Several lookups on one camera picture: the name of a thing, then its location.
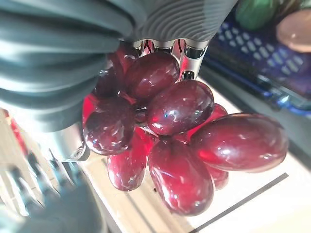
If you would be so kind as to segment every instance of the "red grape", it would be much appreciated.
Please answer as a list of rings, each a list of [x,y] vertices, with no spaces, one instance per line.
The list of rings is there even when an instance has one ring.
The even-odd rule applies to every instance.
[[[86,124],[86,120],[88,117],[94,112],[96,109],[96,106],[94,102],[92,101],[92,98],[89,96],[86,96],[83,101],[83,107],[82,107],[82,126],[84,127]]]
[[[85,124],[85,140],[90,149],[102,155],[121,153],[133,136],[135,112],[130,103],[114,97],[102,100]]]
[[[197,132],[200,128],[202,128],[203,126],[205,126],[206,124],[208,124],[209,122],[215,120],[215,119],[218,119],[220,117],[223,117],[225,115],[227,115],[227,111],[226,109],[221,106],[220,104],[217,104],[215,103],[214,104],[214,110],[212,112],[212,114],[210,115],[210,117],[205,121],[203,122],[201,125],[187,131],[187,132],[184,132],[184,133],[179,133],[179,134],[176,134],[174,135],[174,138],[177,139],[178,141],[181,141],[183,143],[189,143],[190,142],[190,138],[191,136]]]
[[[273,119],[239,113],[205,125],[192,135],[190,144],[195,153],[214,168],[262,172],[285,159],[288,138]]]
[[[137,50],[130,43],[124,41],[120,41],[120,46],[115,54],[119,58],[124,74],[139,57]]]
[[[179,77],[177,60],[165,52],[138,58],[125,77],[127,93],[139,102],[149,102],[159,92],[174,84]]]
[[[162,139],[152,148],[148,165],[157,192],[172,212],[194,216],[210,206],[212,178],[187,145]]]
[[[147,165],[148,146],[142,143],[135,131],[126,151],[108,156],[108,176],[116,189],[132,191],[141,185]]]
[[[118,57],[111,53],[107,56],[106,66],[98,75],[93,95],[98,99],[117,96],[124,82],[123,69]]]
[[[204,164],[213,178],[216,190],[224,188],[229,182],[229,172],[213,168],[206,163]]]
[[[154,144],[158,142],[159,138],[138,127],[135,128],[135,133],[141,138],[141,143],[145,145],[148,151],[147,154],[149,154]]]
[[[167,88],[150,102],[147,122],[156,134],[172,135],[202,124],[213,108],[211,90],[199,81],[185,80]]]

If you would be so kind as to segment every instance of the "grape bunch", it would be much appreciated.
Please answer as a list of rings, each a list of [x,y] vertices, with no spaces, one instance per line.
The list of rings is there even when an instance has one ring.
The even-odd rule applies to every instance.
[[[263,172],[286,156],[288,138],[275,120],[227,114],[204,83],[179,80],[170,54],[138,57],[125,42],[108,55],[83,106],[84,137],[108,159],[116,189],[138,188],[148,166],[157,193],[179,215],[206,210],[229,171]]]

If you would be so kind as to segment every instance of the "ridged rubber surface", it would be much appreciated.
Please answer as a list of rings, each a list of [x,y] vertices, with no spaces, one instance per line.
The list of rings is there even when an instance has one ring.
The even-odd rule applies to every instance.
[[[139,1],[0,0],[0,107],[36,131],[81,119],[105,55],[147,18]]]
[[[237,0],[156,1],[145,25],[136,29],[131,38],[208,41],[216,34],[236,2]]]

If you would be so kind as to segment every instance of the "black stripe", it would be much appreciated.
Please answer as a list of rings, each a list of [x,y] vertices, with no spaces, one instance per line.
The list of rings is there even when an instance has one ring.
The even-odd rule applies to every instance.
[[[286,179],[287,177],[289,177],[289,175],[287,173],[283,173],[282,175],[280,175],[279,177],[277,177],[276,179],[272,180],[271,182],[267,183],[265,186],[261,187],[260,189],[258,189],[257,191],[255,191],[254,193],[252,193],[251,195],[247,196],[246,198],[242,199],[241,201],[239,201],[238,203],[234,204],[233,206],[231,206],[230,208],[226,209],[225,211],[223,211],[222,213],[218,214],[217,216],[215,216],[214,218],[212,218],[211,220],[207,221],[206,223],[202,224],[201,226],[193,229],[191,232],[189,233],[197,233],[200,230],[202,230],[203,228],[207,227],[208,225],[212,224],[213,222],[216,222],[217,220],[221,219],[222,217],[226,216],[227,214],[231,213],[232,211],[234,211],[235,209],[239,208],[240,206],[244,205],[245,203],[249,202],[250,200],[254,199],[255,197],[259,196],[260,194],[262,194],[263,192],[267,191],[268,189],[272,188],[273,186],[275,186],[276,184],[280,183],[281,181],[283,181],[284,179]]]

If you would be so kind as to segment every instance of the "green object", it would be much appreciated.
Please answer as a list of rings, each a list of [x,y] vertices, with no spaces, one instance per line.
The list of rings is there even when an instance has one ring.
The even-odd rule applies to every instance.
[[[257,30],[269,22],[276,12],[278,0],[242,0],[235,18],[247,30]]]

